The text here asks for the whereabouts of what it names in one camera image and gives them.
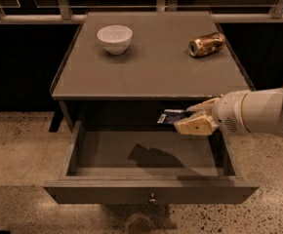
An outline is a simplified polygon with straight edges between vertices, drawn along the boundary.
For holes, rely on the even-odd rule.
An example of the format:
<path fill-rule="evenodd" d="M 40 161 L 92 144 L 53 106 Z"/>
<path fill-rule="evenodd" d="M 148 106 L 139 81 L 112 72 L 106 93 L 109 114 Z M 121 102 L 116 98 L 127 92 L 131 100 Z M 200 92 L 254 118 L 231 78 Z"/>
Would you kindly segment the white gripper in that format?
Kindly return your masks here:
<path fill-rule="evenodd" d="M 230 92 L 221 98 L 214 97 L 201 103 L 191 105 L 186 110 L 194 114 L 174 123 L 181 135 L 210 136 L 219 126 L 222 132 L 231 135 L 246 135 L 248 133 L 242 118 L 242 104 L 248 90 Z"/>

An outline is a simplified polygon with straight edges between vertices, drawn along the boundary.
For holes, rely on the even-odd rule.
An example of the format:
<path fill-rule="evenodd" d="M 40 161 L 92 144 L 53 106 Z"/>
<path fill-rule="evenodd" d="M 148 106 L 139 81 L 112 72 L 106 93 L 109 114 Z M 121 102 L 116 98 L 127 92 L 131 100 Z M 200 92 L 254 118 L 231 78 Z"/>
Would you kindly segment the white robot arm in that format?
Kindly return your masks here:
<path fill-rule="evenodd" d="M 181 135 L 210 136 L 215 130 L 234 135 L 266 133 L 283 137 L 283 86 L 236 91 L 190 106 L 192 115 L 174 126 Z"/>

